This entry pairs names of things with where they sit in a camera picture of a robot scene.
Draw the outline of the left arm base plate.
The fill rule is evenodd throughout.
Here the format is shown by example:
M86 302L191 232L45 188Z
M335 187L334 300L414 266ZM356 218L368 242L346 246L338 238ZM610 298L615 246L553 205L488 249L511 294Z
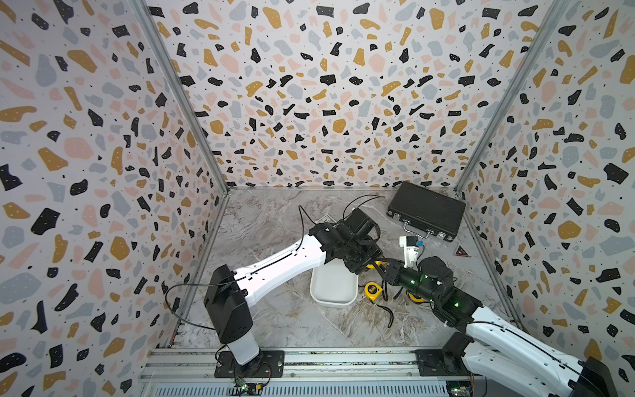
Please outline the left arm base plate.
M222 351L217 356L214 377L230 378L281 378L284 371L285 352L283 350L265 350L247 364L238 364L230 351Z

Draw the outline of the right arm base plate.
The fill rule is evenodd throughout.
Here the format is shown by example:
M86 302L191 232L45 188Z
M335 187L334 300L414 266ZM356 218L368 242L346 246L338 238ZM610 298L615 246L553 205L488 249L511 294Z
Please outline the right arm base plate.
M418 349L414 352L415 364L421 377L468 377L481 376L478 372L467 369L465 352L445 351L439 349Z

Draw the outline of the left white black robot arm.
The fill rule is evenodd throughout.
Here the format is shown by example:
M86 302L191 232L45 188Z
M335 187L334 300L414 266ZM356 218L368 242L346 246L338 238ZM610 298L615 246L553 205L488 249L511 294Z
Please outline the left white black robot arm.
M296 243L253 265L218 267L203 305L219 342L229 348L241 367L259 365L263 353L253 328L251 308L274 289L312 271L318 287L314 296L334 305L357 297L360 273L382 256L379 225L360 209L335 223L317 223Z

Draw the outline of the yellow tape measure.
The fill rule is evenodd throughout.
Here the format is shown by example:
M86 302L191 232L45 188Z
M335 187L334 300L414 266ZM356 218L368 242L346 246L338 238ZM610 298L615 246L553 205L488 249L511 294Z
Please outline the yellow tape measure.
M368 264L368 265L366 266L366 268L367 268L368 270L372 270L372 269L374 269L374 270L376 270L376 271L378 271L378 272L385 272L385 271L386 271L386 269L387 269L388 264L389 264L389 263L388 263L388 262L386 262L386 261L375 261L375 262L373 262L373 263Z
M424 303L428 302L426 299L420 298L420 297L418 297L418 296L416 296L414 294L411 294L411 293L408 293L407 296L408 296L408 299L411 302L415 303L415 304L424 304Z
M382 296L384 289L375 282L369 282L364 286L364 294L371 302L377 301Z

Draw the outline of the white plastic storage box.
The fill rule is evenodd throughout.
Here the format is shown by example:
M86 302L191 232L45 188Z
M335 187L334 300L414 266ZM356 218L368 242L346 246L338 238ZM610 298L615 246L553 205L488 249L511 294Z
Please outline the white plastic storage box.
M356 301L358 281L359 276L350 273L344 261L333 259L313 269L309 292L317 304L343 308Z

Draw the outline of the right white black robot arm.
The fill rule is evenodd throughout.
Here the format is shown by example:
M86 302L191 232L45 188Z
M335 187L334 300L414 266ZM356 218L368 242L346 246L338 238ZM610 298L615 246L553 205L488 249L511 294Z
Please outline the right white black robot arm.
M455 333L441 350L446 372L466 369L523 396L615 396L608 367L580 360L535 339L454 284L452 270L434 256L414 268L393 258L374 263L383 281L426 300Z

